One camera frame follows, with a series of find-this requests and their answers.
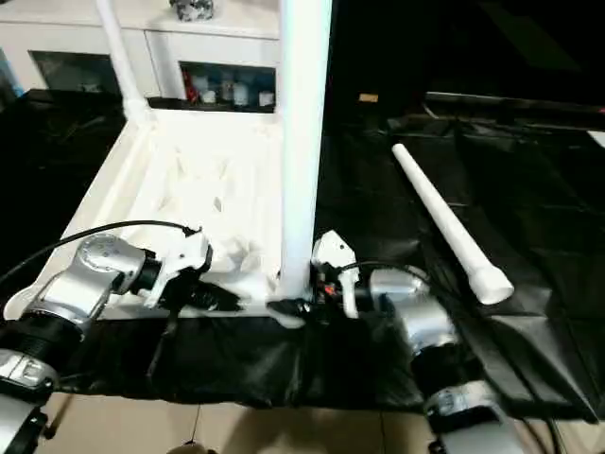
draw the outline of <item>black cable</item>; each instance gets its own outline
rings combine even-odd
[[[389,263],[387,261],[381,261],[381,260],[358,261],[358,262],[354,262],[349,265],[345,265],[343,267],[337,268],[337,273],[341,273],[341,272],[344,272],[347,270],[351,270],[353,268],[360,268],[360,267],[395,268],[397,270],[412,274],[414,277],[417,277],[418,279],[422,280],[430,288],[437,287],[438,291],[443,292],[444,294],[450,296],[451,298],[458,299],[458,296],[456,294],[454,294],[454,292],[448,290],[445,286],[442,286],[437,281],[431,282],[430,279],[428,279],[425,275],[422,275],[421,273],[413,270],[411,267],[402,266],[402,265],[399,265],[396,263]],[[479,322],[485,328],[486,332],[488,332],[493,344],[495,345],[496,349],[498,350],[498,353],[508,363],[509,367],[512,369],[512,371],[515,374],[515,376],[517,377],[517,379],[523,384],[524,388],[526,388],[526,391],[529,393],[530,397],[533,399],[535,404],[541,410],[544,411],[543,420],[546,423],[546,427],[548,428],[550,439],[551,439],[551,442],[553,445],[553,453],[562,454],[561,440],[559,438],[559,434],[558,434],[557,428],[556,428],[553,420],[547,416],[547,412],[544,410],[545,409],[544,400],[542,400],[542,398],[538,395],[538,392],[536,391],[534,386],[529,382],[529,380],[526,378],[525,374],[523,374],[523,372],[521,371],[519,366],[517,366],[517,364],[512,360],[506,347],[504,346],[504,344],[502,342],[500,342],[500,340],[498,339],[498,336],[493,332],[493,328],[490,326],[488,321],[485,320],[485,317],[478,310],[471,310],[470,312],[472,312],[472,315],[476,319],[479,320]],[[539,446],[540,446],[540,448],[544,449],[544,454],[547,454],[547,451],[545,449],[545,444],[544,444],[544,442],[542,442],[542,440],[541,440],[541,443],[539,443]]]
[[[99,227],[95,227],[94,229],[88,229],[83,232],[79,232],[77,234],[66,236],[65,238],[62,238],[59,241],[56,241],[52,244],[49,244],[48,246],[41,248],[40,250],[33,253],[28,258],[21,261],[20,263],[18,263],[14,267],[12,267],[10,270],[8,270],[4,274],[2,274],[2,276],[0,276],[0,286],[2,286],[2,284],[4,284],[7,280],[9,280],[9,278],[12,277],[14,274],[19,272],[28,263],[45,255],[46,253],[51,253],[52,251],[54,251],[55,249],[57,249],[60,246],[63,246],[67,243],[71,243],[72,241],[82,239],[89,235],[98,234],[100,232],[105,232],[105,231],[112,230],[112,229],[119,229],[121,227],[130,227],[132,225],[158,225],[161,227],[170,227],[173,229],[182,230],[186,236],[190,236],[196,232],[195,230],[190,229],[189,227],[187,227],[185,225],[177,224],[175,222],[168,222],[168,221],[164,221],[164,220],[151,220],[151,219],[123,220],[121,222],[112,222],[110,224],[101,225]]]

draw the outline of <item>white vertical pole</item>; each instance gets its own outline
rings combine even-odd
[[[150,116],[150,108],[136,86],[129,56],[124,46],[122,30],[113,10],[112,0],[96,0],[96,8],[101,16],[101,23],[110,46],[113,71],[115,71],[122,92],[124,114],[128,119],[146,121]]]
[[[292,298],[308,287],[332,0],[282,0],[280,8],[278,102],[284,148],[279,294]]]

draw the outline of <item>black tablecloth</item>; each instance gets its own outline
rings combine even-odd
[[[122,127],[119,105],[87,99],[74,104],[60,96],[47,105],[31,98],[0,118],[5,141],[13,137],[3,173],[27,184],[27,197],[16,195],[18,185],[6,186],[11,230],[5,238],[12,253],[10,260],[1,259],[4,268],[60,233]],[[30,125],[25,146],[18,145],[23,129],[16,122]],[[59,126],[50,130],[49,124]],[[486,254],[506,271],[516,286],[511,299],[477,305],[390,155],[396,140],[407,145]],[[580,131],[438,120],[408,124],[398,133],[332,127],[321,155],[316,236],[336,229],[358,258],[418,265],[461,295],[445,305],[513,414],[543,416],[546,409],[556,417],[605,418],[602,168],[605,153]],[[254,407],[414,410],[421,403],[386,316],[311,322],[297,330],[265,318],[181,320],[176,337],[158,350],[164,323],[97,323],[62,388]],[[529,397],[502,359],[493,333],[546,408]]]

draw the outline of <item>white plastic tray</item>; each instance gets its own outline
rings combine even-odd
[[[233,280],[233,273],[241,271],[250,291],[238,291],[248,309],[240,315],[266,315],[265,301],[280,269],[281,251],[281,128],[276,115],[153,112],[156,122],[144,127],[126,124],[64,234],[125,219],[201,226],[215,250],[209,280],[220,276],[216,272],[229,272]],[[116,233],[160,256],[180,235],[155,226]],[[56,250],[33,287],[64,270],[77,246]],[[27,301],[13,297],[5,317],[18,317]],[[142,308],[140,298],[125,295],[112,297],[102,317],[163,315]]]

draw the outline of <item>glass cabinet door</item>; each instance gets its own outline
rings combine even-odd
[[[120,95],[108,55],[30,50],[50,90]]]
[[[272,113],[275,68],[180,61],[187,101],[195,108]]]

